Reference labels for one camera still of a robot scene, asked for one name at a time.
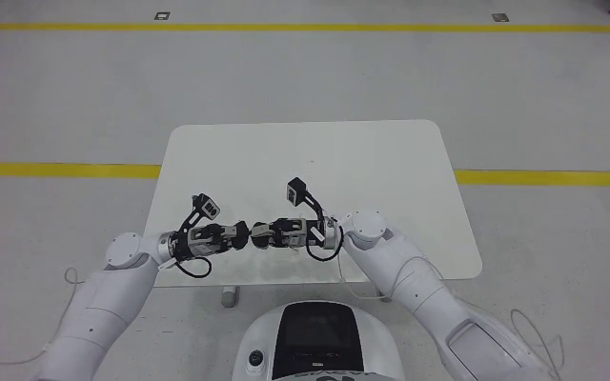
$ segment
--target black cable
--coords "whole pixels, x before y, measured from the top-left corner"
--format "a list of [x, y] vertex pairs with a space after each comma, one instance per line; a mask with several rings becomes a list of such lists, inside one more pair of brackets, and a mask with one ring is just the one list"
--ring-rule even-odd
[[193, 274], [192, 272], [186, 270], [185, 268], [183, 268], [182, 266], [180, 266], [180, 263], [176, 262], [175, 265], [185, 274], [193, 277], [193, 278], [197, 278], [197, 279], [201, 279], [201, 278], [205, 278], [206, 276], [210, 275], [210, 272], [212, 272], [212, 262], [210, 262], [210, 260], [208, 258], [206, 258], [205, 256], [196, 256], [193, 259], [201, 259], [202, 261], [206, 261], [208, 263], [208, 272], [198, 275], [198, 274]]
[[341, 251], [341, 248], [343, 247], [343, 228], [341, 226], [339, 226], [339, 231], [341, 232], [341, 239], [339, 239], [339, 246], [338, 248], [336, 248], [335, 253], [331, 256], [329, 256], [328, 258], [320, 258], [317, 255], [314, 255], [312, 253], [312, 251], [309, 249], [309, 239], [305, 240], [305, 249], [307, 250], [307, 253], [309, 254], [309, 256], [311, 256], [312, 258], [314, 258], [316, 261], [319, 262], [328, 262], [330, 260], [335, 259], [336, 256], [339, 255], [339, 252]]

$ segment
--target yellow floor stripe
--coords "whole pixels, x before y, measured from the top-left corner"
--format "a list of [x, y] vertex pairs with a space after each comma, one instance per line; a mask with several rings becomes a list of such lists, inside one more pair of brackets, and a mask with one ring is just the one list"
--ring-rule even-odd
[[[0, 176], [156, 179], [161, 166], [146, 164], [0, 163]], [[462, 185], [610, 187], [610, 171], [455, 170]]]
[[454, 170], [458, 184], [610, 187], [610, 172], [566, 170]]
[[0, 24], [0, 30], [88, 31], [418, 31], [440, 33], [610, 33], [610, 25], [519, 24]]
[[137, 164], [0, 163], [0, 176], [19, 177], [159, 177], [161, 166]]

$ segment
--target table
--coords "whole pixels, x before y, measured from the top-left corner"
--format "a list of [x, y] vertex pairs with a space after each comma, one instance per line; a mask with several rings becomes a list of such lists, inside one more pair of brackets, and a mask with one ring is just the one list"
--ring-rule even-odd
[[[285, 199], [294, 177], [307, 183], [337, 217], [372, 208], [412, 237], [448, 279], [473, 278], [481, 260], [438, 126], [426, 120], [182, 126], [170, 137], [145, 234], [178, 229], [191, 196], [209, 195], [220, 207], [214, 222], [271, 222], [315, 218]], [[199, 224], [209, 223], [202, 220]], [[365, 282], [346, 252], [349, 282]], [[304, 249], [242, 251], [209, 257], [204, 279], [161, 271], [156, 287], [338, 283], [337, 262], [316, 262]], [[204, 272], [203, 261], [189, 262]]]

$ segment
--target floor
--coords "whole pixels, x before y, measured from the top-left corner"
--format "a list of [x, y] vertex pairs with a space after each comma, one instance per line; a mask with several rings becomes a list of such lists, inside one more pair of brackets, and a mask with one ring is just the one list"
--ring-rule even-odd
[[[4, 0], [1, 23], [610, 25], [601, 0]], [[0, 30], [0, 162], [160, 164], [185, 124], [430, 119], [455, 169], [610, 170], [607, 33]], [[99, 269], [142, 231], [154, 180], [0, 176], [0, 360], [37, 352], [70, 294], [66, 267]], [[520, 308], [565, 380], [605, 380], [610, 188], [460, 186], [483, 261], [452, 281], [504, 322]], [[372, 293], [371, 285], [358, 285]], [[154, 289], [96, 380], [226, 380], [244, 330], [295, 300], [383, 321], [409, 380], [449, 380], [421, 326], [340, 286]], [[527, 338], [534, 335], [526, 331]], [[33, 365], [0, 367], [23, 379]]]

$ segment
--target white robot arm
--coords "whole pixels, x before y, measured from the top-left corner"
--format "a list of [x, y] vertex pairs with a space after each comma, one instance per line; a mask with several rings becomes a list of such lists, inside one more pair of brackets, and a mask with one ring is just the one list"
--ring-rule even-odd
[[[193, 211], [178, 231], [116, 237], [106, 252], [106, 268], [95, 272], [74, 296], [63, 329], [33, 379], [91, 380], [108, 349], [141, 311], [159, 268], [176, 265], [189, 276], [205, 277], [212, 270], [206, 256], [240, 250], [252, 237], [260, 249], [305, 246], [318, 261], [335, 258], [343, 247], [381, 292], [409, 310], [430, 333], [456, 381], [552, 380], [548, 367], [522, 340], [491, 315], [455, 298], [423, 253], [399, 231], [388, 229], [378, 211], [357, 211], [337, 222], [323, 215], [298, 178], [288, 184], [287, 198], [295, 206], [309, 205], [316, 220], [279, 218], [256, 223], [251, 231], [243, 221], [196, 228], [202, 217], [213, 220], [220, 211], [200, 194], [193, 197]], [[311, 253], [310, 245], [335, 253], [320, 258]], [[193, 259], [206, 261], [209, 271], [195, 275], [180, 265]], [[299, 377], [310, 379], [306, 374]]]
[[[91, 380], [114, 341], [142, 310], [161, 268], [176, 265], [190, 276], [205, 277], [212, 270], [206, 256], [229, 249], [240, 250], [248, 242], [243, 221], [224, 227], [195, 225], [220, 213], [205, 194], [193, 197], [193, 211], [178, 231], [140, 237], [126, 232], [106, 250], [106, 267], [94, 272], [74, 296], [62, 329], [46, 350], [32, 380]], [[210, 268], [194, 275], [181, 262], [202, 259]]]
[[456, 381], [552, 380], [550, 369], [490, 314], [451, 294], [419, 248], [378, 211], [340, 221], [343, 248], [385, 295], [409, 310]]

